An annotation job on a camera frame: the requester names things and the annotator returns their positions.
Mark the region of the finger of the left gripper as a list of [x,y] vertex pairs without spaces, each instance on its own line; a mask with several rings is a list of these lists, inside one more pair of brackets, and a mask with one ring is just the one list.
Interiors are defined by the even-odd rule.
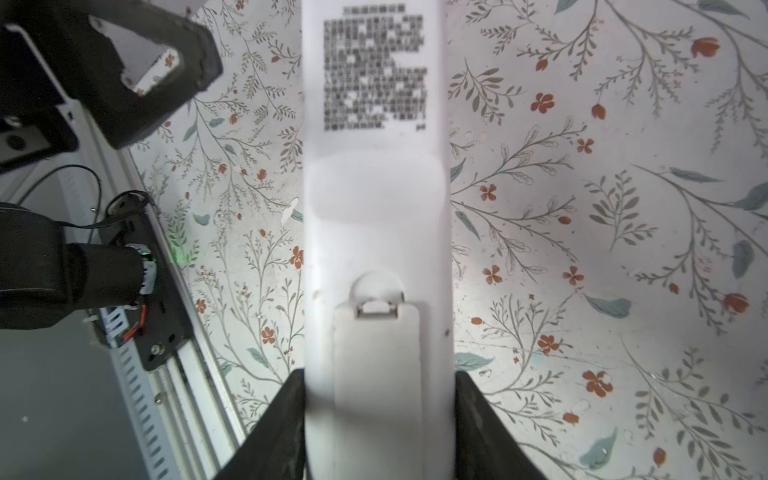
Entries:
[[[124,62],[96,18],[174,49],[178,69],[144,95],[122,79]],[[26,32],[70,97],[90,112],[115,149],[146,138],[223,72],[212,34],[145,1],[4,1],[1,23]]]

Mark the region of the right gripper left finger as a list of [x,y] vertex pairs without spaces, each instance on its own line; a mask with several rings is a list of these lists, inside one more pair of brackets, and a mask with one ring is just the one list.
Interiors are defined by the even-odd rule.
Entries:
[[305,403],[304,370],[296,369],[215,479],[304,479]]

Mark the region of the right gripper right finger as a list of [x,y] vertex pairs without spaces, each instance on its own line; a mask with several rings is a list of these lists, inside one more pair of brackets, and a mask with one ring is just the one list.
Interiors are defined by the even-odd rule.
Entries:
[[544,480],[467,372],[455,372],[455,479]]

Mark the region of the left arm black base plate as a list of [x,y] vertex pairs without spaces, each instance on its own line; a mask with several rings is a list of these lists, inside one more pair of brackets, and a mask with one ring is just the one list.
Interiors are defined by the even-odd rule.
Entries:
[[125,308],[128,325],[115,341],[136,347],[147,372],[158,369],[193,339],[193,328],[181,292],[173,276],[166,243],[154,224],[155,216],[146,193],[124,192],[106,207],[107,225],[101,238],[111,246],[134,246],[155,272],[151,292],[143,292]]

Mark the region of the white remote control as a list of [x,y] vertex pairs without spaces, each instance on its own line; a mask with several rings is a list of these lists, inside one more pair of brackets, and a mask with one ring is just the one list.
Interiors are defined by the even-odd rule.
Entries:
[[423,474],[455,462],[445,5],[306,1],[305,434],[334,477],[333,320],[344,304],[420,314]]

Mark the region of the white battery cover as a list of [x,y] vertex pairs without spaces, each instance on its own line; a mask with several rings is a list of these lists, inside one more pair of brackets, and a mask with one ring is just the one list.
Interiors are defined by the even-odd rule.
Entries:
[[334,477],[423,474],[420,314],[371,301],[334,312]]

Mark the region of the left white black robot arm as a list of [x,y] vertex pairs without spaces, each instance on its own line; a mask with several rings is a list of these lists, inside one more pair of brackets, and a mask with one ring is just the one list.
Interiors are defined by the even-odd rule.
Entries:
[[[100,19],[175,49],[180,68],[144,95],[120,79],[122,60],[92,27]],[[1,169],[74,152],[61,113],[69,99],[116,149],[146,138],[223,71],[201,25],[145,1],[5,1],[1,5]],[[1,325],[48,328],[71,312],[148,295],[157,265],[134,246],[70,243],[67,225],[21,204],[1,206]]]

